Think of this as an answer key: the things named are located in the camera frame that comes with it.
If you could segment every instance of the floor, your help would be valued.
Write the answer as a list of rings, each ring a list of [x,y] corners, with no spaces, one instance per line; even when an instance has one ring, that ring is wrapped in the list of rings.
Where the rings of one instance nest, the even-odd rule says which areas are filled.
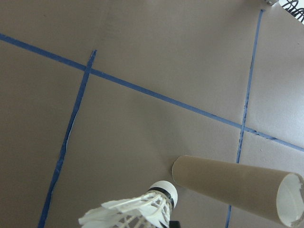
[[[0,21],[1,227],[80,227],[183,154],[304,176],[304,26],[278,4],[3,1]],[[282,228],[177,190],[182,227]]]

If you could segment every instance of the brown cardboard tube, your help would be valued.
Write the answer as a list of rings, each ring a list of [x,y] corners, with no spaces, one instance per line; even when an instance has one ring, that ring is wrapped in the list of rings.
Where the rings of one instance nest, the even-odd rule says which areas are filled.
[[[184,155],[172,176],[178,185],[287,227],[304,219],[304,180],[296,173]]]

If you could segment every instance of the blue painter's tape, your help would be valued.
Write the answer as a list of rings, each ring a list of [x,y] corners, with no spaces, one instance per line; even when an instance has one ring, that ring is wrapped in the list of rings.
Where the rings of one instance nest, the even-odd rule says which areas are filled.
[[[85,65],[82,65],[80,63],[74,62],[74,61],[72,61],[70,59],[61,57],[59,55],[55,55],[55,54],[53,54],[51,52],[42,50],[42,49],[40,49],[38,47],[35,47],[35,46],[32,46],[30,44],[26,44],[26,43],[24,43],[22,41],[16,40],[16,39],[14,39],[12,37],[8,37],[8,36],[3,35],[1,33],[0,33],[0,40],[3,40],[3,41],[5,41],[7,43],[10,43],[10,44],[13,44],[13,45],[15,45],[17,47],[24,48],[26,50],[29,50],[29,51],[34,52],[34,53],[37,53],[39,55],[48,57],[48,58],[50,58],[52,60],[64,63],[64,64],[69,65],[71,67],[75,67],[75,68],[77,68],[79,70],[82,70],[82,71],[86,70],[86,66]]]
[[[255,135],[258,135],[258,136],[261,136],[261,137],[266,138],[266,139],[270,139],[270,140],[272,140],[274,142],[277,142],[279,144],[282,144],[284,146],[288,146],[288,147],[291,147],[293,149],[296,149],[296,150],[304,152],[304,148],[302,148],[300,146],[296,146],[296,145],[294,145],[292,143],[288,143],[288,142],[286,142],[284,140],[277,139],[277,138],[275,138],[275,137],[273,137],[271,135],[268,135],[268,134],[265,134],[265,133],[262,133],[262,132],[258,132],[256,130],[248,128],[248,127],[245,127],[245,131],[246,132],[250,132],[250,133],[255,134]]]
[[[231,205],[228,206],[228,214],[227,214],[227,217],[226,217],[225,228],[229,227],[230,216],[231,216]]]
[[[76,98],[74,108],[73,108],[73,111],[72,111],[72,114],[71,114],[71,117],[70,117],[70,121],[69,121],[68,126],[67,126],[66,135],[65,135],[65,138],[64,138],[62,146],[61,146],[59,159],[57,161],[57,164],[56,164],[56,167],[55,167],[55,170],[54,170],[54,174],[53,174],[53,178],[51,180],[51,184],[50,184],[49,189],[48,189],[47,198],[46,198],[46,201],[44,203],[44,207],[43,207],[43,210],[42,210],[42,213],[41,213],[38,228],[44,228],[46,219],[48,217],[48,210],[49,210],[49,207],[50,207],[54,187],[55,187],[55,185],[58,181],[60,171],[61,171],[64,159],[65,159],[65,154],[67,152],[68,140],[69,140],[72,128],[73,128],[75,118],[76,118],[77,113],[78,113],[79,108],[80,108],[80,104],[81,104],[82,97],[83,97],[85,89],[86,89],[86,84],[87,84],[88,79],[89,79],[89,75],[90,75],[90,72],[91,72],[91,69],[92,69],[93,61],[94,61],[95,56],[96,56],[96,52],[97,52],[97,50],[94,50],[92,52],[91,57],[90,57],[90,59],[87,63],[87,66],[86,66],[84,76],[82,78],[82,82],[81,82],[81,85],[80,85],[80,88],[79,88],[79,91],[78,91],[78,94],[77,94],[77,98]]]
[[[206,117],[209,117],[209,118],[211,118],[211,119],[220,121],[220,122],[225,123],[225,124],[228,124],[228,125],[230,125],[230,126],[233,126],[233,127],[236,127],[236,128],[241,128],[241,125],[238,124],[238,123],[235,123],[235,122],[233,122],[233,121],[224,119],[224,118],[222,118],[222,117],[219,117],[219,116],[217,116],[217,115],[211,114],[211,113],[209,113],[209,112],[203,111],[203,110],[201,110],[201,109],[198,109],[198,108],[193,107],[193,106],[191,106],[191,105],[185,104],[185,103],[183,103],[183,102],[174,100],[174,99],[172,99],[172,98],[170,98],[170,97],[167,97],[167,96],[161,95],[161,94],[159,94],[159,93],[153,92],[153,91],[151,91],[151,90],[149,90],[149,89],[146,89],[146,88],[143,88],[143,87],[141,87],[141,86],[139,86],[139,85],[135,85],[135,84],[133,84],[133,83],[124,81],[124,80],[119,79],[119,78],[117,78],[117,77],[108,75],[108,74],[106,74],[106,73],[104,73],[104,72],[101,72],[101,71],[92,69],[91,74],[92,74],[92,75],[99,76],[99,77],[102,77],[102,78],[107,79],[107,80],[109,80],[109,81],[111,81],[111,82],[118,83],[118,84],[120,84],[120,85],[122,85],[122,86],[128,87],[128,88],[133,89],[133,90],[136,90],[136,91],[138,91],[138,92],[141,92],[141,93],[144,93],[144,94],[153,96],[153,97],[158,98],[158,99],[160,99],[160,100],[163,100],[163,101],[165,101],[165,102],[169,102],[169,103],[171,103],[171,104],[173,104],[173,105],[177,105],[177,106],[179,106],[179,107],[188,109],[188,110],[193,111],[193,112],[195,112],[195,113],[199,113],[199,114],[201,114],[201,115],[203,115],[203,116],[206,116]]]
[[[69,65],[69,66],[71,66],[71,67],[75,67],[75,68],[77,68],[77,69],[79,69],[79,70],[83,70],[83,71],[86,70],[86,66],[84,66],[84,65],[82,65],[82,64],[80,64],[80,63],[74,62],[74,61],[72,61],[72,60],[70,60],[70,59],[67,59],[67,58],[61,57],[61,56],[59,56],[59,55],[50,53],[50,52],[48,52],[48,51],[42,50],[42,49],[40,49],[40,48],[38,48],[38,47],[35,47],[35,46],[32,46],[32,45],[30,45],[30,44],[26,44],[26,43],[24,43],[24,42],[22,42],[22,41],[16,40],[16,39],[11,38],[11,37],[8,37],[8,36],[3,35],[3,34],[1,34],[1,33],[0,33],[0,40],[5,41],[5,42],[7,42],[7,43],[10,43],[10,44],[12,44],[12,45],[15,45],[15,46],[17,46],[17,47],[24,48],[24,49],[26,49],[26,50],[32,51],[32,52],[37,53],[37,54],[39,54],[39,55],[42,55],[42,56],[44,56],[44,57],[48,57],[48,58],[50,58],[50,59],[53,59],[53,60],[55,60],[55,61],[61,62],[61,63],[66,64],[66,65]],[[188,110],[190,110],[190,111],[199,113],[199,114],[201,114],[201,115],[203,115],[203,116],[207,116],[207,117],[209,117],[209,118],[211,118],[211,119],[214,119],[214,120],[218,120],[218,121],[220,121],[220,122],[222,122],[222,123],[226,123],[226,124],[228,124],[228,125],[230,125],[230,126],[234,126],[234,127],[236,127],[236,128],[240,128],[240,129],[241,129],[242,126],[243,126],[243,125],[240,125],[240,124],[238,124],[238,123],[235,123],[235,122],[226,120],[226,119],[224,119],[224,118],[222,118],[222,117],[219,117],[219,116],[213,115],[213,114],[211,114],[211,113],[208,113],[208,112],[206,112],[206,111],[203,111],[203,110],[200,110],[200,109],[198,109],[198,108],[195,108],[195,107],[193,107],[193,106],[191,106],[191,105],[188,105],[188,104],[185,104],[185,103],[176,101],[176,100],[171,99],[171,98],[169,98],[169,97],[166,97],[166,96],[163,96],[163,95],[161,95],[161,94],[158,94],[158,93],[155,93],[155,92],[153,92],[153,91],[150,91],[150,90],[148,90],[148,89],[142,88],[142,87],[140,87],[140,86],[138,86],[138,85],[135,85],[135,84],[132,84],[132,83],[123,81],[123,80],[121,80],[121,79],[119,79],[119,78],[116,78],[116,77],[107,75],[107,74],[105,74],[105,73],[103,73],[103,72],[101,72],[101,71],[97,71],[97,70],[92,69],[91,73],[92,73],[92,72],[94,72],[94,75],[96,75],[96,76],[100,76],[100,77],[105,78],[105,79],[107,79],[107,80],[110,80],[110,81],[112,81],[112,82],[119,83],[119,84],[121,84],[121,85],[123,85],[123,86],[126,86],[126,87],[128,87],[128,88],[132,88],[132,89],[134,89],[134,90],[137,90],[137,91],[139,91],[139,92],[145,93],[145,94],[147,94],[147,95],[154,96],[154,97],[159,98],[159,99],[161,99],[161,100],[163,100],[163,101],[166,101],[166,102],[169,102],[169,103],[171,103],[171,104],[174,104],[174,105],[177,105],[177,106],[186,108],[186,109],[188,109]],[[304,152],[304,149],[303,149],[303,148],[301,148],[301,147],[299,147],[299,146],[296,146],[296,145],[293,145],[293,144],[291,144],[291,143],[285,142],[285,141],[283,141],[283,140],[279,140],[279,139],[277,139],[277,138],[275,138],[275,137],[272,137],[272,136],[270,136],[270,135],[267,135],[267,134],[264,134],[264,133],[257,133],[256,130],[253,130],[253,129],[250,129],[250,128],[247,128],[247,127],[244,127],[244,130],[246,130],[246,131],[248,131],[248,132],[250,132],[250,133],[254,133],[254,134],[256,134],[256,135],[259,135],[259,136],[261,136],[261,137],[264,137],[264,138],[267,138],[267,139],[271,139],[271,140],[273,140],[273,141],[275,141],[275,142],[277,142],[277,143],[280,143],[280,144],[282,144],[282,145],[289,146],[289,147],[291,147],[291,148],[294,148],[294,149],[297,149],[297,150],[300,150],[300,151],[303,151],[303,152]]]
[[[236,163],[239,163],[239,159],[240,159],[241,151],[242,151],[244,129],[245,129],[245,124],[246,124],[246,116],[247,116],[247,109],[248,109],[248,102],[249,102],[249,95],[250,95],[250,87],[251,87],[253,68],[254,68],[256,52],[257,52],[256,48],[257,48],[258,34],[260,31],[260,25],[261,25],[261,19],[262,19],[263,12],[264,12],[263,9],[260,10],[260,13],[258,16],[258,21],[257,21],[257,26],[256,26],[256,36],[255,36],[255,42],[254,42],[253,51],[252,51],[252,60],[251,60],[251,66],[250,66],[250,71],[249,71],[249,79],[248,79],[248,84],[247,84],[247,92],[246,92],[246,98],[245,98],[242,127],[241,127],[240,136],[239,136],[239,142],[238,142]]]

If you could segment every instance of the badminton shuttlecock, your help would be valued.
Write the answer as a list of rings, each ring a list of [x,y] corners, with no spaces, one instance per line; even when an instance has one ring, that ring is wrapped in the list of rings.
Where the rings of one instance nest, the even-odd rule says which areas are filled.
[[[103,203],[88,211],[79,224],[82,228],[168,228],[176,203],[175,187],[163,180],[137,198]]]

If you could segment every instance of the tube opening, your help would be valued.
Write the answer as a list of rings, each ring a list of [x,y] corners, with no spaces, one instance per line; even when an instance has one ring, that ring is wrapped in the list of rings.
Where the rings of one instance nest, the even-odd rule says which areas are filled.
[[[281,222],[287,227],[298,226],[304,219],[304,180],[296,174],[288,174],[280,184],[276,208]]]

